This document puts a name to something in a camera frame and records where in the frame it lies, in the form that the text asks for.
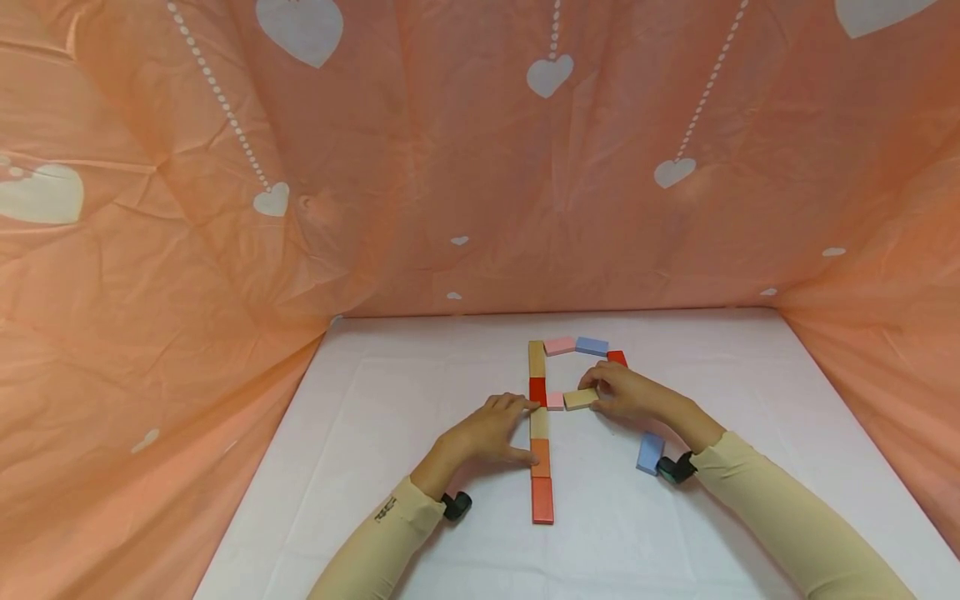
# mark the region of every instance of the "blue block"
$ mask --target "blue block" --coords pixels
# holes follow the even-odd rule
[[[657,476],[657,461],[663,456],[663,438],[647,431],[640,440],[640,455],[636,457],[636,468]]]
[[[593,354],[594,356],[607,358],[607,350],[609,349],[609,342],[592,338],[577,338],[577,351],[583,354]]]

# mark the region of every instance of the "beige sleeve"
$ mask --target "beige sleeve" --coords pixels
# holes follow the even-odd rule
[[[746,523],[804,597],[914,597],[847,521],[735,433],[728,431],[690,462],[697,479]]]
[[[384,600],[413,556],[444,516],[405,477],[380,503],[321,573],[308,600]]]

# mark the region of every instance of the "white heart print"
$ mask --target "white heart print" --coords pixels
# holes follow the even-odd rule
[[[836,0],[837,18],[851,39],[896,25],[937,0]]]
[[[344,32],[344,16],[333,0],[257,0],[256,19],[277,46],[318,69]]]
[[[287,200],[290,198],[290,186],[281,181],[270,191],[260,192],[253,199],[253,208],[268,217],[282,217],[287,212]]]
[[[0,215],[27,223],[69,225],[80,219],[84,182],[62,164],[45,164],[22,180],[0,183]]]
[[[693,158],[684,158],[682,160],[667,160],[660,163],[657,170],[654,171],[654,181],[657,185],[666,189],[675,183],[678,183],[686,176],[693,173],[697,168],[697,161]]]
[[[538,60],[527,69],[527,85],[541,98],[549,98],[573,72],[573,59],[564,54],[556,60]]]

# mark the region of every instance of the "tent wall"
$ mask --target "tent wall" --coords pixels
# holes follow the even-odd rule
[[[555,3],[0,3],[0,599],[189,595],[338,313],[778,307],[957,548],[960,3]]]

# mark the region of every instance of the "pink block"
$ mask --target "pink block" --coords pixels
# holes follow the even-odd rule
[[[550,392],[547,394],[546,409],[548,411],[562,411],[564,409],[564,393]]]
[[[573,338],[557,338],[556,340],[547,340],[543,342],[546,348],[547,356],[556,356],[565,352],[572,352],[577,347],[577,341]]]

